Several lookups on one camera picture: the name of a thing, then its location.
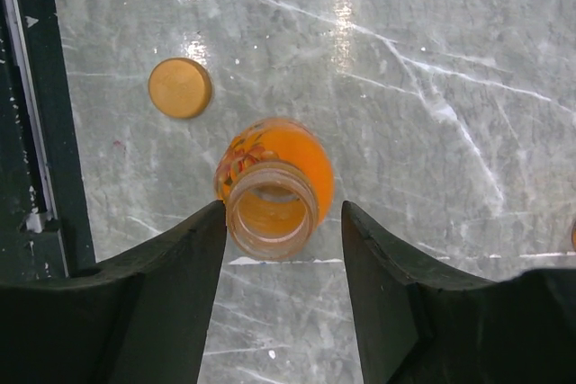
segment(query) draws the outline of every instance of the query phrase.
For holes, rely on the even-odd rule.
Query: threaded jar neck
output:
[[[232,184],[225,204],[237,245],[263,260],[300,252],[319,222],[310,182],[301,170],[278,160],[250,166]]]

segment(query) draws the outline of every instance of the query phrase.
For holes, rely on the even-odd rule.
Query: marble surface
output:
[[[211,201],[217,161],[252,121],[302,121],[333,161],[333,209],[304,263],[224,265],[200,382],[361,382],[343,264],[311,262],[342,258],[342,200],[491,279],[576,263],[575,6],[57,0],[98,258]],[[214,83],[192,121],[148,99],[173,56]],[[225,263],[239,257],[229,244]]]

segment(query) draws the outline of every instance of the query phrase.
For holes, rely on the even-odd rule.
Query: black frame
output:
[[[64,276],[65,267],[73,273],[95,263],[55,0],[17,1],[23,23],[26,16],[38,20],[33,26],[24,25],[23,33],[57,220],[51,221],[38,235],[25,232],[26,216],[34,208],[43,212],[45,197],[41,194],[31,120],[3,8],[0,49],[5,63],[0,65],[0,183],[6,186],[0,186],[0,252],[4,249],[0,253],[0,279],[5,281]],[[36,193],[33,200],[31,191]],[[35,255],[33,246],[46,246],[47,242],[51,244],[49,256]],[[55,256],[59,242],[66,253],[66,262],[60,266],[58,260],[62,258]],[[51,263],[52,272],[41,271],[47,265],[50,268]]]

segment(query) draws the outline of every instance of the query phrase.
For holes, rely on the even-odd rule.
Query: orange jar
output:
[[[214,190],[238,246],[279,260],[300,252],[326,217],[334,175],[322,145],[304,126],[266,119],[232,140],[216,169]]]

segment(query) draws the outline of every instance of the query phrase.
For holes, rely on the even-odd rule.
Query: orange lid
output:
[[[208,72],[189,58],[167,58],[148,80],[150,99],[166,116],[189,119],[204,111],[212,97]]]

